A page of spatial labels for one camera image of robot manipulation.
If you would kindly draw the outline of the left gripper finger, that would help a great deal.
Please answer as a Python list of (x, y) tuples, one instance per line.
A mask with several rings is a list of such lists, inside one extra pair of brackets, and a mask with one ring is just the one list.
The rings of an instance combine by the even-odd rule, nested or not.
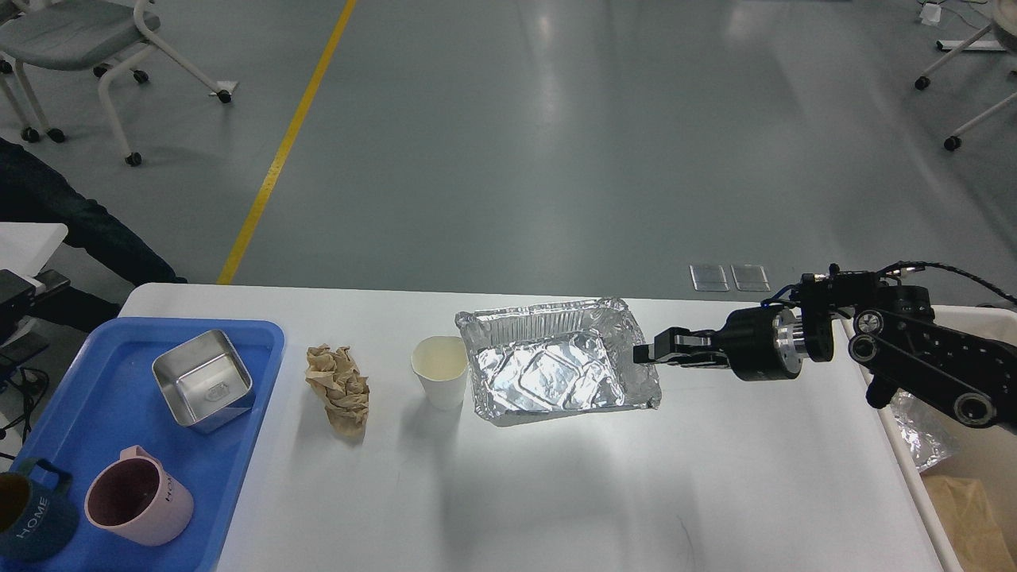
[(70, 286), (69, 279), (55, 270), (36, 276), (1, 271), (1, 334), (14, 334), (33, 305)]

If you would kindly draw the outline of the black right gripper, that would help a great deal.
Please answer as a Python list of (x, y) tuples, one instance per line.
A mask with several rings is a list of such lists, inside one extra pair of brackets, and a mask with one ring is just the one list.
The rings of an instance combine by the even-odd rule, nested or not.
[(662, 330), (648, 344), (632, 348), (641, 365), (676, 365), (699, 369), (732, 369), (743, 381), (795, 379), (806, 359), (834, 358), (831, 319), (820, 311), (787, 307), (754, 307), (728, 314), (719, 330)]

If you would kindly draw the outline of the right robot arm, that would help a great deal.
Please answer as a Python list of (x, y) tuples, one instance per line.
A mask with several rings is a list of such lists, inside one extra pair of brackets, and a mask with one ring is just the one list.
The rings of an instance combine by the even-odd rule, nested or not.
[(904, 284), (926, 261), (876, 271), (804, 274), (758, 307), (728, 314), (718, 330), (669, 328), (633, 347), (640, 365), (730, 369), (743, 381), (795, 379), (804, 361), (834, 358), (833, 323), (847, 318), (849, 357), (868, 369), (868, 405), (887, 407), (898, 391), (964, 427), (1015, 431), (1014, 345), (936, 323), (926, 288)]

